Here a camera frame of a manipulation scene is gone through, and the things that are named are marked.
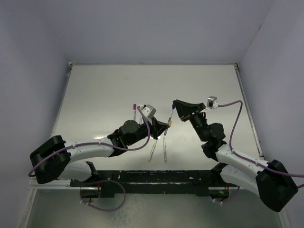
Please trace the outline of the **green marker pen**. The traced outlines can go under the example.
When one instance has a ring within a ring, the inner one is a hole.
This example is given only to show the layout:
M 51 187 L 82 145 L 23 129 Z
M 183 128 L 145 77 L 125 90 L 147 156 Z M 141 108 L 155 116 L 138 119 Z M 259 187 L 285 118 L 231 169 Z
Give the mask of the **green marker pen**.
M 166 149 L 166 138 L 163 138 L 163 155 L 164 155 L 164 162 L 167 162 L 167 149 Z

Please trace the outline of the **blue marker pen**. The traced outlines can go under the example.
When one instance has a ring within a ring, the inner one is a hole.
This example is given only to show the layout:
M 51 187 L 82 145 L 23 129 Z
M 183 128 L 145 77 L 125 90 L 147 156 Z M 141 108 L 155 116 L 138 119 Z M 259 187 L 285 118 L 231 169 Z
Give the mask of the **blue marker pen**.
M 169 117 L 169 119 L 168 119 L 167 125 L 168 125 L 168 123 L 169 123 L 169 122 L 171 121 L 171 119 L 172 119 L 173 112 L 174 112 L 174 110 L 172 110 L 172 111 L 171 111 L 171 115 L 170 115 L 170 117 Z M 165 130 L 165 132 L 164 132 L 164 136 L 166 136 L 166 135 L 167 135 L 167 132 L 168 132 L 168 128 Z

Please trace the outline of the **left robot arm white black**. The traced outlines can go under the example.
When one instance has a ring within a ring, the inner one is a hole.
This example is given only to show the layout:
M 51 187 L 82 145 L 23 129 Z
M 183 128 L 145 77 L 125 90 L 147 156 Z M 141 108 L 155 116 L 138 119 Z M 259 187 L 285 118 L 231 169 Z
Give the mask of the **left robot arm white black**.
M 127 120 L 112 134 L 93 142 L 67 142 L 60 135 L 53 136 L 30 154 L 33 168 L 29 177 L 35 177 L 39 184 L 74 179 L 93 186 L 98 175 L 89 159 L 116 157 L 133 151 L 131 145 L 143 139 L 156 140 L 169 126 L 156 118 L 143 124 Z

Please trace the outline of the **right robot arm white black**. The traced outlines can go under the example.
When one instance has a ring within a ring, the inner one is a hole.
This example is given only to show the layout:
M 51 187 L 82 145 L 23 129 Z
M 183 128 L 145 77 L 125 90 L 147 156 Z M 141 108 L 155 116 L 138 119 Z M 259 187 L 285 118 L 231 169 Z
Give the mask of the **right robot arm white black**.
M 190 121 L 204 154 L 220 165 L 221 170 L 211 174 L 212 182 L 222 186 L 225 182 L 237 185 L 254 194 L 271 210 L 280 212 L 298 192 L 294 174 L 288 173 L 278 160 L 265 161 L 236 151 L 231 142 L 225 142 L 222 124 L 208 124 L 206 112 L 220 107 L 216 97 L 208 103 L 191 104 L 181 100 L 172 102 L 181 121 Z

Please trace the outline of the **yellow marker pen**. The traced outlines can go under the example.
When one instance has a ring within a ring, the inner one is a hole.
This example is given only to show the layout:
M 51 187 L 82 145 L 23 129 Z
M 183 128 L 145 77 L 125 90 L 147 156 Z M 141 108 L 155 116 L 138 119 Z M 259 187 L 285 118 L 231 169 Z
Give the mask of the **yellow marker pen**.
M 156 148 L 156 145 L 157 145 L 157 141 L 158 141 L 158 140 L 155 140 L 154 143 L 153 143 L 152 149 L 151 149 L 150 154 L 149 154 L 149 157 L 148 157 L 148 162 L 151 162 L 153 153 L 154 153 L 155 148 Z

